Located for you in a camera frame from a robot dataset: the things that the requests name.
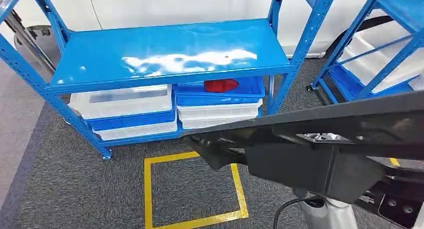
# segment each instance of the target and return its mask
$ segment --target shelving unit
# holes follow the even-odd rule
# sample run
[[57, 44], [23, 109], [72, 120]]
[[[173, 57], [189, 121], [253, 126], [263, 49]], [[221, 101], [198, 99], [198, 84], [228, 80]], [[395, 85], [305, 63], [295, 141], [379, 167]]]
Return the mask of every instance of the shelving unit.
[[[3, 1], [1, 22], [10, 19], [17, 1]], [[0, 57], [109, 160], [107, 147], [178, 138], [181, 123], [175, 132], [103, 141], [60, 94], [269, 75], [267, 111], [275, 114], [333, 2], [307, 0], [312, 11], [289, 61], [276, 36], [282, 1], [272, 0], [263, 19], [71, 32], [50, 0], [36, 0], [62, 54], [51, 81], [45, 82], [3, 36]], [[273, 95], [275, 74], [284, 80]]]
[[[352, 58], [337, 62], [344, 49], [350, 43], [355, 32], [361, 23], [370, 14], [372, 10], [381, 9], [393, 20], [399, 23], [411, 35], [402, 37], [393, 42], [379, 46], [375, 49], [366, 51]], [[393, 70], [396, 69], [408, 56], [413, 54], [418, 48], [424, 46], [424, 0], [367, 0], [359, 14], [346, 31], [328, 61], [322, 67], [313, 82], [306, 87], [308, 91], [317, 90], [319, 85], [328, 94], [330, 100], [339, 103], [329, 86], [324, 81], [325, 77], [331, 79], [340, 94], [346, 101], [360, 100], [365, 98], [380, 97], [397, 93], [412, 91], [408, 81], [404, 81], [395, 86], [387, 88], [378, 93], [372, 90], [384, 80]], [[411, 40], [394, 56], [394, 58], [367, 84], [363, 85], [360, 80], [350, 71], [343, 67], [343, 64], [356, 60], [362, 56], [374, 53], [385, 47], [402, 42], [406, 39]]]

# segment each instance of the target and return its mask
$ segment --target carpet floor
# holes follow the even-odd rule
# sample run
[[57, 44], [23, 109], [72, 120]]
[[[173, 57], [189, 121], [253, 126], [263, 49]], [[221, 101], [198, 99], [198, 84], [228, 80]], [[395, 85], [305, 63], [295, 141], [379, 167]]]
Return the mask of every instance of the carpet floor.
[[[325, 59], [307, 59], [295, 79], [282, 112], [318, 107], [322, 100], [305, 86]], [[100, 155], [51, 108], [44, 106], [0, 211], [0, 228], [142, 229], [145, 228], [144, 158], [191, 152], [179, 140], [112, 147], [113, 158]], [[248, 218], [211, 224], [208, 229], [272, 228], [273, 216], [293, 199], [289, 187], [262, 180], [239, 165]], [[154, 227], [240, 210], [229, 166], [213, 171], [199, 157], [151, 166]], [[355, 208], [360, 229], [394, 225]], [[285, 210], [279, 228], [307, 228], [299, 206]]]

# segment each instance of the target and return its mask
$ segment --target red item in bin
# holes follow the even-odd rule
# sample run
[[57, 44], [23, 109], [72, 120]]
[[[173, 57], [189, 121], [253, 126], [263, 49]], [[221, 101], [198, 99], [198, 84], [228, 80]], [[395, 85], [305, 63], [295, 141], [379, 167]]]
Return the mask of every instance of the red item in bin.
[[205, 80], [203, 82], [204, 90], [208, 93], [225, 93], [239, 86], [234, 79]]

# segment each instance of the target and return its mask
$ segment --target yellow floor tape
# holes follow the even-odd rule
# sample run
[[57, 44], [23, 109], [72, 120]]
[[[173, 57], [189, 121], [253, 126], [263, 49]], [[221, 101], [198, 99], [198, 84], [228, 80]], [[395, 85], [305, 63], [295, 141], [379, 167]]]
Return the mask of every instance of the yellow floor tape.
[[390, 162], [395, 166], [400, 166], [398, 160], [396, 158], [389, 158]]
[[169, 161], [176, 161], [188, 158], [199, 157], [199, 154], [195, 151], [179, 153], [173, 155], [164, 155], [157, 157], [150, 157], [144, 159], [144, 222], [146, 229], [192, 229], [213, 224], [228, 222], [240, 218], [248, 218], [248, 207], [246, 204], [245, 194], [243, 192], [242, 182], [240, 180], [239, 169], [236, 164], [231, 164], [232, 178], [234, 180], [235, 192], [237, 194], [238, 206], [240, 210], [228, 212], [219, 215], [213, 215], [206, 218], [200, 218], [196, 220], [189, 220], [178, 222], [175, 224], [164, 225], [159, 227], [153, 227], [153, 213], [152, 213], [152, 164], [153, 163], [164, 163]]

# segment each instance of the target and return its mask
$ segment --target white car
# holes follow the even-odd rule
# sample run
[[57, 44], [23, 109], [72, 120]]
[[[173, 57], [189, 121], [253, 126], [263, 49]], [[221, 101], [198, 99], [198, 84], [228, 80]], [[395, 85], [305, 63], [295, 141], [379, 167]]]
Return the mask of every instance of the white car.
[[[51, 0], [73, 31], [146, 27], [195, 22], [266, 18], [271, 0]], [[334, 0], [308, 57], [323, 57], [345, 31], [366, 0]], [[20, 0], [15, 11], [25, 27], [49, 25], [34, 0]], [[311, 8], [305, 0], [283, 0], [278, 40], [290, 57], [298, 43]], [[384, 16], [375, 10], [369, 18]], [[5, 23], [0, 33], [14, 44], [14, 33]]]

